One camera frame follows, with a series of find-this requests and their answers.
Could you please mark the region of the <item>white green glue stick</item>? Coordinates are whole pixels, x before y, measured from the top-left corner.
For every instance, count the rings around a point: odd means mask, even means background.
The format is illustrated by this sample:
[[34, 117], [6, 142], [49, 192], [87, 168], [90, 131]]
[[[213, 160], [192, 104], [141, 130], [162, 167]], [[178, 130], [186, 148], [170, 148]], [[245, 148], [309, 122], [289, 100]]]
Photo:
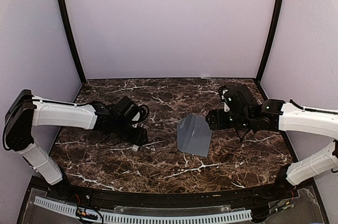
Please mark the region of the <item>white green glue stick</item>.
[[138, 149], [139, 149], [139, 146], [138, 146], [138, 145], [133, 145], [132, 151], [137, 152]]

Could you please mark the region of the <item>grey envelope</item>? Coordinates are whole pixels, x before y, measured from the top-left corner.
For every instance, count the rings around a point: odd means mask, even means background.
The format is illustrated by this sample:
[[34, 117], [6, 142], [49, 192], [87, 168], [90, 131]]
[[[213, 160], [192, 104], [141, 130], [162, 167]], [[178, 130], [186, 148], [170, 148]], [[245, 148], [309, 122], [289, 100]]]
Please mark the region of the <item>grey envelope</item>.
[[205, 118], [189, 114], [177, 125], [177, 149], [201, 157], [208, 157], [212, 130]]

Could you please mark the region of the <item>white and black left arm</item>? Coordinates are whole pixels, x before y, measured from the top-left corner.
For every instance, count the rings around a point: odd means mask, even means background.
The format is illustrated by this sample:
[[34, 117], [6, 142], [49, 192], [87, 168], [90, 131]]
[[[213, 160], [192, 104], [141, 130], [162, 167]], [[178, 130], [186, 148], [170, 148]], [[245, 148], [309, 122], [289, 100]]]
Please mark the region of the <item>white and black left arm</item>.
[[148, 142], [147, 130], [140, 126], [149, 115], [146, 105], [137, 105], [128, 97], [111, 105], [99, 101], [84, 104], [62, 102], [35, 96], [24, 89], [5, 115], [3, 148], [19, 153], [37, 171], [63, 201], [74, 197], [74, 188], [66, 175], [32, 136], [32, 127], [74, 127], [114, 134], [122, 141], [141, 147]]

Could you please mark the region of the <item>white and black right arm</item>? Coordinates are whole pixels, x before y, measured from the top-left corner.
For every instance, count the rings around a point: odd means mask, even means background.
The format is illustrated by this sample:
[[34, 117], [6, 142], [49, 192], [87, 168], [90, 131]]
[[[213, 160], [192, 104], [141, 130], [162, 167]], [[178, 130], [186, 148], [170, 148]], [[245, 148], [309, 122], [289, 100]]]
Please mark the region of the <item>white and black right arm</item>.
[[210, 110], [205, 118], [211, 130], [246, 129], [304, 132], [331, 137], [327, 147], [302, 161], [283, 166], [270, 187], [269, 194], [280, 200], [290, 188], [328, 170], [337, 171], [337, 110], [301, 106], [293, 100], [267, 99], [259, 102], [249, 88], [238, 85], [221, 87], [222, 109]]

